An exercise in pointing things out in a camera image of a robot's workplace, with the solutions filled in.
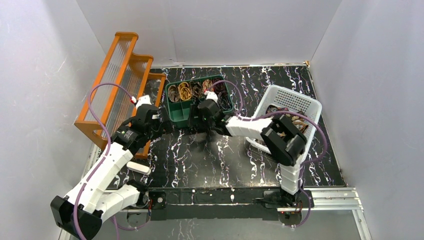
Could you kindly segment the white plastic basket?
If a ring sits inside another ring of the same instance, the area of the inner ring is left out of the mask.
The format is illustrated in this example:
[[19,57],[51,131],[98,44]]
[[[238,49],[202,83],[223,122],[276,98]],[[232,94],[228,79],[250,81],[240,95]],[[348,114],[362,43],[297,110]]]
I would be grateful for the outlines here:
[[[275,84],[270,85],[266,89],[252,117],[256,118],[265,115],[269,105],[274,105],[279,108],[287,108],[289,111],[296,113],[302,111],[305,116],[314,121],[315,124],[319,123],[322,112],[322,105],[316,99]],[[310,123],[308,123],[308,125],[308,129],[304,133],[307,138],[307,143],[305,146],[305,153],[302,155],[303,159],[305,159],[308,155],[309,148],[316,132],[316,128],[314,126]],[[253,147],[270,154],[269,149],[265,145],[256,142],[254,138],[246,137],[245,139]]]

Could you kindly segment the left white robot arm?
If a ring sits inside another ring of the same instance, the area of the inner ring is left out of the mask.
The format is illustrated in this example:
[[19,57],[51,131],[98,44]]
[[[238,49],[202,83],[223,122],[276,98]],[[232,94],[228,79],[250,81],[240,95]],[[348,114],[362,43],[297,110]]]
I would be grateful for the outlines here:
[[135,107],[136,114],[117,128],[99,160],[78,185],[50,203],[56,225],[80,240],[93,239],[106,220],[126,207],[146,207],[151,202],[147,185],[135,180],[105,193],[140,149],[172,130],[166,111],[153,105],[149,95],[139,97]]

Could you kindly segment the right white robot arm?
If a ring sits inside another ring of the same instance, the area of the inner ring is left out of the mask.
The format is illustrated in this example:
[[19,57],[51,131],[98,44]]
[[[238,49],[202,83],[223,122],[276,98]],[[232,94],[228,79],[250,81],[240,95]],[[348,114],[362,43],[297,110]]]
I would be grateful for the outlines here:
[[203,101],[190,105],[189,127],[215,131],[222,136],[261,140],[273,160],[288,167],[294,167],[304,154],[308,140],[288,117],[288,111],[270,112],[256,118],[241,117],[224,113],[214,92],[205,94]]

